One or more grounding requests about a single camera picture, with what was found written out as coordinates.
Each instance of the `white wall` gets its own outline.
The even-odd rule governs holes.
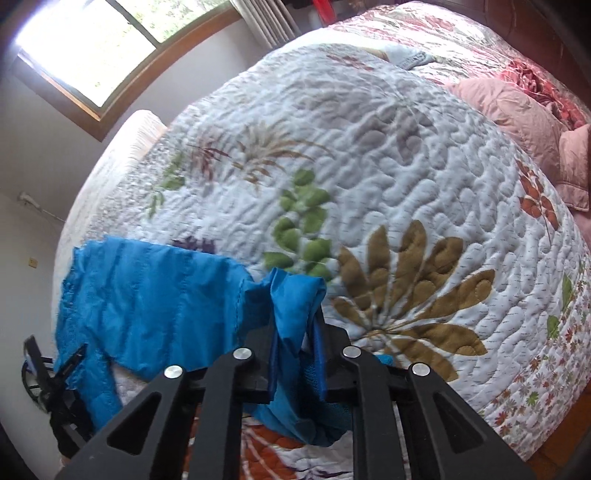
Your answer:
[[[22,386],[22,343],[35,335],[42,353],[50,349],[51,276],[58,236],[38,212],[0,194],[0,421],[40,480],[56,474],[59,453],[49,416]],[[29,257],[38,261],[37,268],[28,266]]]
[[[27,191],[65,218],[100,154],[131,113],[153,111],[169,124],[188,104],[250,68],[266,51],[244,20],[197,45],[131,105],[103,142],[70,122],[8,73],[0,81],[0,191]]]

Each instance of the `window frame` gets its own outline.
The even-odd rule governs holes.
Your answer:
[[[139,22],[135,18],[132,22],[127,15],[114,6],[116,2],[111,3],[109,0],[107,2],[137,28],[135,23]],[[156,78],[203,40],[239,19],[241,19],[240,14],[228,1],[196,18],[159,43],[158,47],[127,75],[100,107],[78,90],[52,77],[25,52],[19,53],[11,70],[16,78],[62,115],[98,141],[103,141],[117,120]]]

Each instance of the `curtain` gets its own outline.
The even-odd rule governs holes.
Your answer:
[[[277,48],[300,34],[281,0],[230,0],[261,45]]]

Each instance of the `wooden headboard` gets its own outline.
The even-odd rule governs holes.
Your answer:
[[[543,66],[591,108],[591,22],[573,0],[421,0],[486,25]],[[577,18],[589,25],[584,30]]]

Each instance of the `blue garment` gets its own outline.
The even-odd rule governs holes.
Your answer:
[[[240,346],[247,331],[266,325],[272,310],[278,385],[271,404],[252,413],[281,434],[330,445],[350,428],[350,416],[310,411],[313,386],[298,394],[307,378],[301,345],[325,292],[321,278],[277,269],[254,282],[242,265],[217,255],[120,238],[90,241],[74,250],[63,283],[56,367],[88,344],[69,384],[100,428],[121,409],[111,361],[147,381],[168,365],[208,367]]]

